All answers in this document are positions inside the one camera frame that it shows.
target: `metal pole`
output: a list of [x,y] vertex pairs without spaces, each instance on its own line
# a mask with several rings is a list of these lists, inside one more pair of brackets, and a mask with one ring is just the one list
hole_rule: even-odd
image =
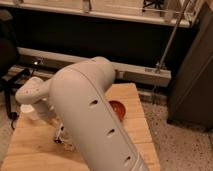
[[184,13],[185,13],[186,7],[187,7],[189,2],[190,2],[190,0],[185,0],[184,3],[183,3],[183,7],[181,8],[180,14],[179,14],[178,19],[176,21],[176,24],[175,24],[175,26],[173,28],[172,34],[171,34],[171,36],[169,38],[169,41],[168,41],[168,43],[166,45],[166,48],[164,50],[163,56],[161,57],[160,62],[158,62],[157,65],[156,65],[156,72],[160,72],[160,69],[162,69],[162,67],[164,65],[165,58],[166,58],[166,56],[167,56],[167,54],[169,52],[169,49],[170,49],[172,41],[173,41],[173,39],[175,37],[177,28],[180,25],[181,19],[182,19]]

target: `floor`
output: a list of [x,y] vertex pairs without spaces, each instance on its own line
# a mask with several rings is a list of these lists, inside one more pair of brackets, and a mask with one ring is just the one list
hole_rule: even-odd
[[[13,100],[14,110],[18,110]],[[213,170],[213,150],[209,135],[199,127],[166,123],[167,107],[142,103],[159,156],[162,171]],[[0,164],[6,154],[12,129],[0,94]]]

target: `wooden board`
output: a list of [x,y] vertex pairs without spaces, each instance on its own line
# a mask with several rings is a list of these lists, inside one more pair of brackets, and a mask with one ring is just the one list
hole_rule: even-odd
[[[116,84],[106,93],[126,107],[124,128],[151,171],[160,165],[143,108],[134,84]],[[13,134],[2,171],[88,171],[81,155],[64,150],[52,140],[55,128],[42,120],[31,121],[21,115]]]

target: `orange bowl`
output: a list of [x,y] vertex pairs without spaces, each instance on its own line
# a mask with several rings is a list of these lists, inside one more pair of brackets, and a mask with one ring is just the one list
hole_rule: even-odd
[[109,104],[111,105],[114,112],[117,114],[119,120],[122,122],[124,115],[126,114],[125,106],[121,102],[116,100],[109,101]]

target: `white object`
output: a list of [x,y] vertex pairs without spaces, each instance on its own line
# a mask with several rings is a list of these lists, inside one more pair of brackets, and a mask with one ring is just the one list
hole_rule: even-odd
[[23,113],[33,121],[40,119],[32,105],[21,105],[20,110],[21,113]]
[[96,57],[67,66],[46,82],[34,79],[37,83],[30,86],[27,82],[17,91],[16,99],[34,104],[49,97],[91,171],[146,171],[147,166],[104,96],[114,79],[113,65]]

